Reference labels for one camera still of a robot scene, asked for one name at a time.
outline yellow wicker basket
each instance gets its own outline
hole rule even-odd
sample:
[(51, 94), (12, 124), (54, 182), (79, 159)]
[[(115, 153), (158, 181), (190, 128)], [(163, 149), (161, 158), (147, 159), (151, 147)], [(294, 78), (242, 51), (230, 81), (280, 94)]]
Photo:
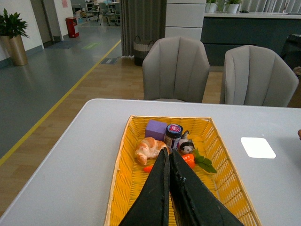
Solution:
[[(254, 207), (231, 161), (220, 135), (211, 118), (177, 118), (131, 116), (120, 143), (113, 173), (105, 226), (118, 226), (140, 194), (148, 177), (144, 166), (135, 159), (135, 148), (144, 138), (149, 120), (178, 124), (189, 130), (199, 153), (212, 161), (216, 174), (205, 172), (198, 165), (193, 169), (210, 191), (245, 226), (261, 226)], [(175, 226), (174, 211), (169, 202), (169, 225)]]

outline jar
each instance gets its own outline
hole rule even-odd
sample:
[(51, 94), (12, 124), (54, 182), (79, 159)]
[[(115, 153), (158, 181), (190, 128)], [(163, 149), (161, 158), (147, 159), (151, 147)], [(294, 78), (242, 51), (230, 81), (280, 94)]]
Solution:
[(181, 139), (183, 132), (183, 127), (177, 124), (169, 124), (166, 127), (165, 135), (164, 135), (164, 143), (166, 146), (172, 150), (174, 148), (178, 148), (178, 143)]

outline white cabinet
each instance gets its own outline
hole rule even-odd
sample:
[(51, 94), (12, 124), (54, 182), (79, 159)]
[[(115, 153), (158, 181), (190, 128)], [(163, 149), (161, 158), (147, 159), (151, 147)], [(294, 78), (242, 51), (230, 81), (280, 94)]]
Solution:
[(167, 0), (165, 37), (201, 40), (206, 0)]

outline chair back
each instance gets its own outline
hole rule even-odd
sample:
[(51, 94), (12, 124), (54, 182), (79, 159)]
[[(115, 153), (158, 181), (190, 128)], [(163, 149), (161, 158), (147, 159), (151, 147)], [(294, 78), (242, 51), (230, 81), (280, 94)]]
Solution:
[(201, 41), (159, 39), (143, 61), (144, 99), (202, 102), (209, 67)]
[(297, 85), (277, 53), (245, 45), (226, 52), (220, 103), (286, 107)]
[(106, 14), (108, 12), (108, 7), (104, 2), (99, 2), (98, 7), (99, 7), (99, 12), (103, 14)]
[(115, 3), (115, 13), (120, 14), (120, 3), (119, 2)]

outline dark curtain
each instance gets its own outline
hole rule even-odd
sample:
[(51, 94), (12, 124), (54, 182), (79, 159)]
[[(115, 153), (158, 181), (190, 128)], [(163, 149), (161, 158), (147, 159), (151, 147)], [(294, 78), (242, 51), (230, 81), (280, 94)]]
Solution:
[(141, 40), (165, 36), (166, 0), (121, 0), (121, 46), (123, 56), (133, 56), (136, 35)]

